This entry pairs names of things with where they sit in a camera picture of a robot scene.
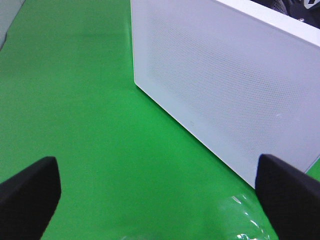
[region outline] white panel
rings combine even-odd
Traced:
[[[319,29],[246,0],[131,6],[135,83],[252,187],[262,153],[315,163]]]
[[[7,31],[23,3],[24,0],[0,0],[0,49],[4,44]]]

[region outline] green backdrop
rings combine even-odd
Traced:
[[[135,86],[129,0],[27,0],[0,119],[1,182],[57,157],[44,240],[277,239],[253,189]]]

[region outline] mesh surface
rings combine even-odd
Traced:
[[[149,79],[252,162],[273,152],[304,90],[212,35],[149,13]]]
[[[279,13],[288,15],[286,6],[282,0],[274,0],[270,8],[276,10]]]

